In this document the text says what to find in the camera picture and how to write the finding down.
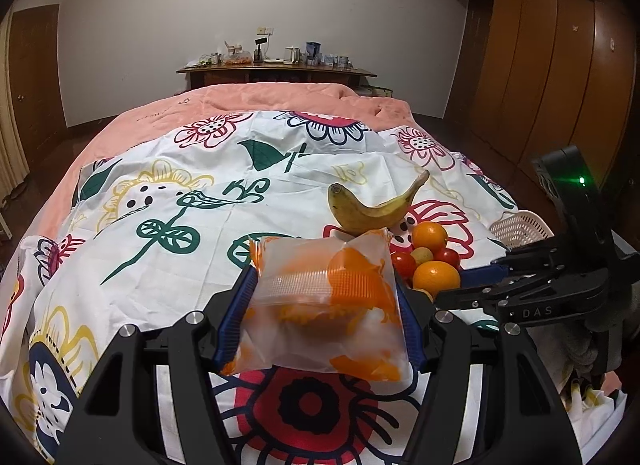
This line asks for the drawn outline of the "gloved operator hand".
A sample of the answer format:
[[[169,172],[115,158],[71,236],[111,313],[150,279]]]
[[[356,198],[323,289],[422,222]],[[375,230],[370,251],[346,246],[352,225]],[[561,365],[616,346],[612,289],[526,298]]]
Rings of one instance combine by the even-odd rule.
[[[600,389],[605,372],[597,369],[596,335],[582,326],[554,323],[529,327],[527,333],[558,393],[578,379],[593,389]]]

